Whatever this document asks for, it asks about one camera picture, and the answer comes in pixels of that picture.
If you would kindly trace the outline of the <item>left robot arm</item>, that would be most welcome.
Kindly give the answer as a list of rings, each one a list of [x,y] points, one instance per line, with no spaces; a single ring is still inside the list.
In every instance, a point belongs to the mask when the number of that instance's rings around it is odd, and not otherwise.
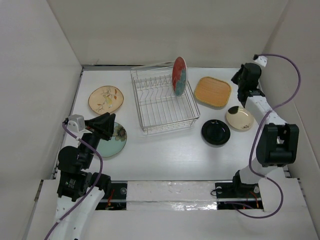
[[[64,131],[79,142],[77,147],[65,146],[58,153],[60,172],[54,224],[46,240],[81,240],[101,199],[111,194],[111,177],[87,172],[94,156],[103,162],[97,148],[100,140],[111,140],[116,115],[104,113],[92,119],[74,114],[62,122]]]

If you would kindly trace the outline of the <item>red teal flower plate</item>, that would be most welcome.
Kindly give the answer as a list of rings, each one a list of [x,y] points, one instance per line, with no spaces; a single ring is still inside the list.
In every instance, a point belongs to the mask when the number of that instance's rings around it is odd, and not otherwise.
[[[179,56],[173,64],[171,83],[173,87],[174,94],[177,97],[183,95],[186,89],[188,80],[187,65],[185,60]]]

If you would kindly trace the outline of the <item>woven bamboo square tray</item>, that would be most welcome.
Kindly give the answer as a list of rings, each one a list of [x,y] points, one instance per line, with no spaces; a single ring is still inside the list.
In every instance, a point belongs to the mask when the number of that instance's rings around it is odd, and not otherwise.
[[[201,103],[222,108],[228,103],[231,92],[232,88],[227,82],[205,76],[197,83],[194,96]]]

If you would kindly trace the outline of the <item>black round plate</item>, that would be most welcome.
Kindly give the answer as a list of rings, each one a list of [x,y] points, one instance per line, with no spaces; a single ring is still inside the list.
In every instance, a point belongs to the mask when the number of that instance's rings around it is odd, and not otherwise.
[[[229,141],[231,131],[225,122],[218,119],[211,119],[203,124],[201,135],[207,143],[221,146]]]

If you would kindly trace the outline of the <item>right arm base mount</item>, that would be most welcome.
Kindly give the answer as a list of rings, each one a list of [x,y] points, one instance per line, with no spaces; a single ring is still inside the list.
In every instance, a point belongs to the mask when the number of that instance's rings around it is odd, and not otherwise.
[[[216,182],[210,195],[216,198],[218,210],[251,210],[263,209],[259,190],[245,190],[237,193],[232,182]]]

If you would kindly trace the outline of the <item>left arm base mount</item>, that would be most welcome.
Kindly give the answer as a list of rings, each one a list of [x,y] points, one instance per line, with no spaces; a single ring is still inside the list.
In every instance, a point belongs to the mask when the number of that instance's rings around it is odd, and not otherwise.
[[[112,181],[109,193],[100,200],[96,211],[124,211],[127,209],[127,181]]]

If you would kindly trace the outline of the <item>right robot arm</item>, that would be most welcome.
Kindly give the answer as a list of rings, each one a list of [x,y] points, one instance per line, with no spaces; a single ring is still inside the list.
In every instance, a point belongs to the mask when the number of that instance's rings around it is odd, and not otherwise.
[[[252,191],[261,178],[276,168],[294,163],[297,156],[299,127],[287,123],[269,105],[258,88],[261,74],[259,65],[245,63],[231,79],[238,86],[238,100],[259,124],[249,164],[232,179],[231,191],[237,197]]]

